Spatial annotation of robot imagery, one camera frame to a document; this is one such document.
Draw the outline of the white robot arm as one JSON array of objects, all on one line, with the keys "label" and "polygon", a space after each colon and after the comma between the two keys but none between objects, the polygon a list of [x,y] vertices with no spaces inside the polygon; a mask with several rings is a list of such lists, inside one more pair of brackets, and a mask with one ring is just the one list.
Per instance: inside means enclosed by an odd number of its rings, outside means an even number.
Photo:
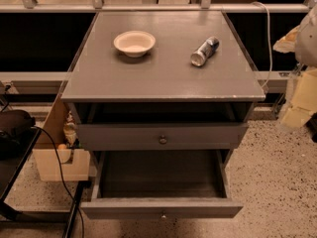
[{"label": "white robot arm", "polygon": [[282,126],[297,129],[317,113],[317,5],[298,26],[279,39],[273,49],[294,53],[299,68],[294,70],[286,87],[286,103],[281,109]]}]

